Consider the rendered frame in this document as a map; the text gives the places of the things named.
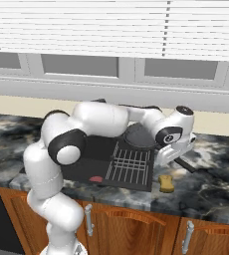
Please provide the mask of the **wooden cupboard door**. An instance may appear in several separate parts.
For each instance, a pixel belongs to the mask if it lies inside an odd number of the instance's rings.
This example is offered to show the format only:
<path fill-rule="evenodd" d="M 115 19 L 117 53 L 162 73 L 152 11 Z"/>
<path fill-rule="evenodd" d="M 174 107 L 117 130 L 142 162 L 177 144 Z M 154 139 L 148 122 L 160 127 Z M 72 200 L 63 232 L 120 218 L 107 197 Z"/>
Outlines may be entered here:
<path fill-rule="evenodd" d="M 93 203 L 90 255 L 172 255 L 179 217 Z"/>
<path fill-rule="evenodd" d="M 183 255 L 188 221 L 193 223 L 194 231 L 185 255 L 229 255 L 229 225 L 186 217 L 180 220 L 172 255 Z"/>
<path fill-rule="evenodd" d="M 83 207 L 62 192 L 47 199 L 0 187 L 0 196 L 26 255 L 87 255 L 76 231 Z"/>

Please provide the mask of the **grey framed window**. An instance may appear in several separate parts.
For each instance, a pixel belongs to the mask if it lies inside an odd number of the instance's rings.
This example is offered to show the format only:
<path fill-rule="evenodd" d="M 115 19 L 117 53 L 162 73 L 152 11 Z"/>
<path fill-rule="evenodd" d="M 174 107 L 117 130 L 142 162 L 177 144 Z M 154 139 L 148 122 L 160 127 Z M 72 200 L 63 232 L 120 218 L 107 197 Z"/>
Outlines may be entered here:
<path fill-rule="evenodd" d="M 229 62 L 0 53 L 0 76 L 229 91 Z"/>

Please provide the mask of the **black sink basin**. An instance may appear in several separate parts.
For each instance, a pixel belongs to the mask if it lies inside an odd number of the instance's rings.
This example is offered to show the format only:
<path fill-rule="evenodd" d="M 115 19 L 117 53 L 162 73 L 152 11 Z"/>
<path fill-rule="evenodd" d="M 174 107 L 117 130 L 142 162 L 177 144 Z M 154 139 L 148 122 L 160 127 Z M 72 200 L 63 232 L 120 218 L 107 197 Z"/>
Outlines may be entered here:
<path fill-rule="evenodd" d="M 78 181 L 81 183 L 151 192 L 154 163 L 153 149 L 141 149 L 151 151 L 149 173 L 147 176 L 147 186 L 105 180 L 111 163 L 111 156 L 118 141 L 122 141 L 127 146 L 132 147 L 124 141 L 122 136 L 115 138 L 90 136 L 87 140 L 87 146 L 81 158 L 72 165 L 66 165 L 62 167 L 63 177 L 66 180 Z M 101 176 L 103 178 L 103 182 L 97 183 L 89 181 L 92 176 Z"/>

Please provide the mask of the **yellow sponge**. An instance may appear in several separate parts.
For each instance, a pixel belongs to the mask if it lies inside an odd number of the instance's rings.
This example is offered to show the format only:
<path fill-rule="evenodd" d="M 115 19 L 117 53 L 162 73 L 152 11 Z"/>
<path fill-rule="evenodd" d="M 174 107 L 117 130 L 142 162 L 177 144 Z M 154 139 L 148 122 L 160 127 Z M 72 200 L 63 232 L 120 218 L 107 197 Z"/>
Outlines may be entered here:
<path fill-rule="evenodd" d="M 174 185 L 172 184 L 171 175 L 160 175 L 158 177 L 158 182 L 160 184 L 160 192 L 170 193 L 174 191 Z"/>

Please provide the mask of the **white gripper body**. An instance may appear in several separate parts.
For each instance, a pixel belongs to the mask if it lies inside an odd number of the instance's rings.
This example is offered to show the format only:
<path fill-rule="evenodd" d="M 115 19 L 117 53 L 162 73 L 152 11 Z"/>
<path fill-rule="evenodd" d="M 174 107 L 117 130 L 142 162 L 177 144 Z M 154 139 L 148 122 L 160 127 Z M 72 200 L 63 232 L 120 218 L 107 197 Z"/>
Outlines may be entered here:
<path fill-rule="evenodd" d="M 188 138 L 180 139 L 163 147 L 157 154 L 156 164 L 164 166 L 169 162 L 192 150 L 196 141 L 196 135 L 192 133 Z"/>

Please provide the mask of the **white window blind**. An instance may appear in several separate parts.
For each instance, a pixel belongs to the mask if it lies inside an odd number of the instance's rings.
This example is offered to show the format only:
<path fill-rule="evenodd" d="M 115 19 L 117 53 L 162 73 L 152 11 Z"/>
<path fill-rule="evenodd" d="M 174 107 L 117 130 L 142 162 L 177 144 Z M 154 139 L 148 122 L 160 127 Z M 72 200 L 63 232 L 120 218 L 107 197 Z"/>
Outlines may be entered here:
<path fill-rule="evenodd" d="M 0 0 L 0 52 L 229 62 L 229 0 Z"/>

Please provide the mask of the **dark grey frying pan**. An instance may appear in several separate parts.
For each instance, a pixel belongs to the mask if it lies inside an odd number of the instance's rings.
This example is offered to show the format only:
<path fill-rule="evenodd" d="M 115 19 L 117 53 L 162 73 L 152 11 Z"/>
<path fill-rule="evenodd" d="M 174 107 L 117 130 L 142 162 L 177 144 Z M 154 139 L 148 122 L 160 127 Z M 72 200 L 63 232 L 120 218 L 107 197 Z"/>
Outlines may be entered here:
<path fill-rule="evenodd" d="M 164 129 L 164 135 L 161 135 L 161 141 L 156 141 L 151 134 L 146 130 L 146 128 L 140 124 L 136 123 L 129 126 L 124 134 L 124 140 L 130 146 L 138 149 L 156 149 L 157 153 L 165 146 L 169 145 L 170 142 L 165 142 L 168 138 L 174 138 L 179 135 L 181 127 L 166 127 Z M 183 168 L 187 169 L 189 172 L 193 173 L 196 169 L 189 163 L 185 162 L 183 159 L 178 157 L 173 160 L 178 163 Z"/>

